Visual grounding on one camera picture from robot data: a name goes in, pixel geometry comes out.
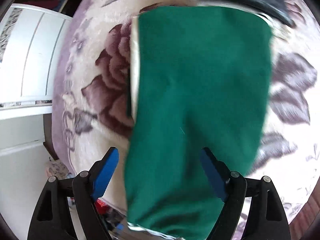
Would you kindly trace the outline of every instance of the metal pin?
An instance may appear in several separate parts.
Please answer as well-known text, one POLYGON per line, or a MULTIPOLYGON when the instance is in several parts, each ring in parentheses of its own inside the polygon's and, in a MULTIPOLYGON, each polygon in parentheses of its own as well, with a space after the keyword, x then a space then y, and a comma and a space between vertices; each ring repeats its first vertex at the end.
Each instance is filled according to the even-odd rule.
POLYGON ((56 180, 56 177, 55 177, 55 176, 51 176, 51 177, 48 179, 49 182, 54 182, 55 180, 56 180))
POLYGON ((271 181, 271 179, 270 179, 268 176, 264 176, 264 177, 263 177, 263 180, 264 180, 265 182, 270 182, 270 181, 271 181))
POLYGON ((231 176, 234 177, 234 178, 237 178, 237 177, 240 176, 240 174, 239 174, 239 172, 237 172, 237 171, 232 171, 232 172, 231 172, 231 176))
POLYGON ((81 171, 80 172, 80 177, 85 178, 86 176, 88 176, 89 172, 87 171, 81 171))

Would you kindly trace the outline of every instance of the bed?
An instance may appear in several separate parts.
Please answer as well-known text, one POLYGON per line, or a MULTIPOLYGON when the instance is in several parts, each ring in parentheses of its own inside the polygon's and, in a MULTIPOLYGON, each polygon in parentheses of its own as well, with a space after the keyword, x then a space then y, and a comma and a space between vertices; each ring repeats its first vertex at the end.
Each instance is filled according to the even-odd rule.
MULTIPOLYGON (((285 4, 295 24, 292 29, 280 26, 270 45, 269 106, 257 158, 247 176, 272 178, 291 224, 292 239, 300 239, 320 203, 319 196, 313 196, 312 215, 292 222, 320 176, 320 18, 309 0, 285 0, 285 4)), ((78 174, 89 170, 109 147, 117 147, 119 165, 103 200, 124 215, 123 164, 134 125, 126 114, 131 19, 161 5, 194 4, 190 0, 83 0, 70 24, 54 83, 56 153, 78 174)), ((241 238, 249 204, 246 200, 234 239, 241 238)))

